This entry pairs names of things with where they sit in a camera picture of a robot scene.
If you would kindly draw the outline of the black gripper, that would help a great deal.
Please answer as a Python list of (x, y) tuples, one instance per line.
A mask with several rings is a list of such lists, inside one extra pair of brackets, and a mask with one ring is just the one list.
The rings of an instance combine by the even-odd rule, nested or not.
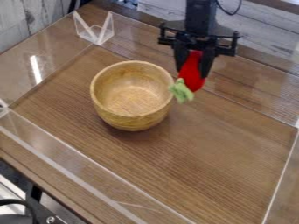
[(182, 22), (162, 22), (158, 28), (157, 43), (173, 49), (177, 71), (181, 70), (189, 50), (201, 51), (198, 69), (202, 79), (208, 77), (214, 55), (233, 56), (236, 54), (240, 34), (218, 24), (214, 25), (210, 35), (206, 36), (185, 31)]

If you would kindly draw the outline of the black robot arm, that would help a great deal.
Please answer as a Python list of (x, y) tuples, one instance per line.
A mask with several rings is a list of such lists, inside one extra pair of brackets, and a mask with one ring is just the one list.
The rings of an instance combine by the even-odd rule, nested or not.
[(200, 53), (194, 67), (200, 77), (206, 78), (212, 63), (218, 55), (236, 55), (240, 34), (217, 23), (216, 11), (221, 9), (229, 16), (218, 0), (185, 0), (184, 20), (160, 23), (157, 43), (173, 50), (176, 70), (180, 71), (192, 53)]

